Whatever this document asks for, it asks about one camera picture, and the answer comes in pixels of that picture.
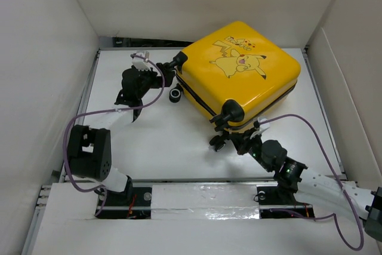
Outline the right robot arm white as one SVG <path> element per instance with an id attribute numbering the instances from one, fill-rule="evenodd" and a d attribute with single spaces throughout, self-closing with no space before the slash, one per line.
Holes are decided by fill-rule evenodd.
<path id="1" fill-rule="evenodd" d="M 288 157 L 278 141 L 263 142 L 260 135 L 240 136 L 233 144 L 239 155 L 251 155 L 264 170 L 273 173 L 280 202 L 295 199 L 329 208 L 342 217 L 355 219 L 367 235 L 381 241 L 381 187 L 363 189 L 321 175 Z"/>

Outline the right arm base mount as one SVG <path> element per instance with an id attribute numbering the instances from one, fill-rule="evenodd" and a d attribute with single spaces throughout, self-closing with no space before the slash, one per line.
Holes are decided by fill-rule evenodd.
<path id="1" fill-rule="evenodd" d="M 310 204 L 298 202 L 291 193 L 276 186 L 260 186 L 253 200 L 259 205 L 261 219 L 315 218 Z"/>

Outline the yellow Pikachu suitcase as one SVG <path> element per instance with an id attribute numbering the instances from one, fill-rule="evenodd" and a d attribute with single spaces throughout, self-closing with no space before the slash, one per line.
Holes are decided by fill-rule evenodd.
<path id="1" fill-rule="evenodd" d="M 241 21 L 183 48 L 169 63 L 177 85 L 169 100 L 186 96 L 214 125 L 220 151 L 233 136 L 286 97 L 301 67 L 292 56 Z"/>

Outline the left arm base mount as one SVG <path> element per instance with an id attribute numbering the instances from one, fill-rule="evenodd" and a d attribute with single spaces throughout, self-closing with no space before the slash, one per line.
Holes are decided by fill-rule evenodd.
<path id="1" fill-rule="evenodd" d="M 142 220 L 151 218 L 152 187 L 137 186 L 132 188 L 132 195 L 123 198 L 121 195 L 108 192 L 106 203 L 101 211 L 103 197 L 98 199 L 95 212 L 98 219 Z"/>

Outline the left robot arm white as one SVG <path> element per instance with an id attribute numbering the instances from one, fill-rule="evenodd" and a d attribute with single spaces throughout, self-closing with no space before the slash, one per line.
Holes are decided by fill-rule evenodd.
<path id="1" fill-rule="evenodd" d="M 80 192 L 75 178 L 85 178 L 96 184 L 90 188 L 103 197 L 112 195 L 120 205 L 127 205 L 133 199 L 131 178 L 120 172 L 112 164 L 112 136 L 118 130 L 138 119 L 149 103 L 143 103 L 143 97 L 151 89 L 164 90 L 168 85 L 162 64 L 153 68 L 136 65 L 123 71 L 121 90 L 115 104 L 106 110 L 97 110 L 81 114 L 82 117 L 98 115 L 100 127 L 76 124 L 72 119 L 64 134 L 64 167 L 73 187 Z"/>

